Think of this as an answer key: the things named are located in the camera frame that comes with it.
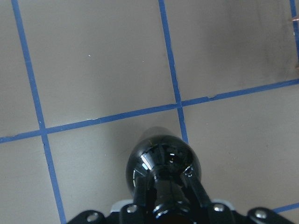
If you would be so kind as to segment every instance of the blue tape line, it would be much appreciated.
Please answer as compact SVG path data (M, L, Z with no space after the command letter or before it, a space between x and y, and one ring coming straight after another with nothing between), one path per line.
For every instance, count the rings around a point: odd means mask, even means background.
M56 126L56 127L50 127L50 128L47 128L46 131L47 131L47 133L62 132L62 131L71 130L71 129L75 129L75 128L81 128L81 127L86 127L86 126L91 126L91 125L103 124L103 123L107 123L107 122L111 122L111 121L115 121L115 120L131 118L131 117L136 117L136 116L150 114L150 113L173 110L173 109L176 109L177 107L178 107L177 104L156 106L156 107L151 107L151 108L141 109L141 110L137 110L137 111L120 113L120 114L107 116L107 117L102 117L102 118L93 119L93 120L85 120L85 121L80 121L80 122L76 122L76 123L72 123L72 124L61 125L61 126Z
M290 0L290 5L291 5L292 18L293 18L297 15L295 0ZM299 60L299 29L298 29L297 21L293 21L293 28L294 28L295 42L297 48L297 56Z
M61 200L61 196L60 196L60 192L59 192L59 188L58 188L58 182L57 182L57 177L56 177L56 173L54 170L53 159L52 159L51 152L50 152L48 136L45 131L45 122L43 119L42 107L41 107L41 103L40 103L40 99L39 99L39 95L38 95L38 91L37 91L36 80L35 80L32 63L31 63L31 59L30 59L30 54L29 54L29 49L28 49L25 31L24 31L24 27L23 27L23 22L22 22L22 18L21 18L19 3L17 0L11 0L11 3L12 3L13 10L14 10L14 17L15 17L17 29L19 32L21 47L22 47L22 51L23 51L25 64L26 64L31 93L32 93L33 101L34 101L37 120L38 120L38 125L39 125L40 131L41 131L43 147L44 147L45 156L46 156L46 160L47 160L47 164L48 164L48 169L49 169L49 174L50 174L51 183L52 183L52 187L53 187L54 197L56 200L58 214L59 214L60 222L62 224L65 224L66 219L65 219L63 204L62 204L62 200Z
M176 75L173 52L172 52L172 49L171 49L171 38L170 38L170 32L169 32L169 26L168 26L168 21L167 21L166 8L165 8L164 0L159 0L159 7L160 7L161 20L162 20L162 26L163 26L163 32L164 32L164 38L165 38L165 44L166 44L166 50L167 50L167 56L168 56L168 62L169 62L169 68L170 68L170 73L171 73L172 85L173 85L173 90L174 90L174 96L175 96L176 102L180 106L178 108L179 125L180 125L180 128L181 128L182 139L185 142L188 143L184 111L183 111L183 108L182 108L181 95L180 95L179 89L178 89L178 81L177 81L177 75Z
M289 210L292 210L292 209L299 209L299 203L279 207L279 208L273 209L273 211L276 212L276 213L280 213L280 212L289 211Z
M17 135L14 135L14 136L1 137L0 138L0 143L32 138L32 137L36 137L36 136L39 136L39 135L41 135L40 130L25 132L25 133L17 134Z
M294 80L275 83L275 84L269 84L269 85L253 87L253 88L249 88L249 89L245 89L245 90L237 90L237 91L232 91L232 92L226 92L226 93L218 94L218 95L216 95L215 97L212 97L212 98L201 97L201 98L196 98L196 99L185 100L185 101L182 102L182 106L202 104L202 103L206 103L206 102L210 102L210 101L226 99L226 98L231 98L231 97L237 97L237 96L247 95L247 94L251 94L251 93L255 93L255 92L262 92L262 91L266 91L266 90L272 90L272 89L277 89L277 88L291 86L291 85L297 85L297 84L299 84L299 79L294 79Z

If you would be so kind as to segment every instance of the silver screw head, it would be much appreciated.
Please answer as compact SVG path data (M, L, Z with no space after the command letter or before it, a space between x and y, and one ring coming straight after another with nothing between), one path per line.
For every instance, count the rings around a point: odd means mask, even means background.
M224 205L223 204L215 204L214 210L215 211L224 211Z
M89 216L86 218L86 220L87 220L88 222L93 222L93 221L97 220L98 218L99 218L99 214L96 213L96 212L94 212L94 213L92 213L91 215L89 215Z
M267 213L263 210L256 210L255 215L257 218L266 218Z
M134 213L134 212L136 212L136 210L137 210L137 205L135 205L135 204L132 204L129 207L127 207L128 213Z

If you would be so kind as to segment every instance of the gray floor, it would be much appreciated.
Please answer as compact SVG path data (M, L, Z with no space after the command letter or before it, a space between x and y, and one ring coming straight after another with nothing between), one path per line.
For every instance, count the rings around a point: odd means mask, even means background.
M292 2L165 0L178 92L158 0L2 0L0 223L108 215L153 126L188 138L211 198L299 223Z

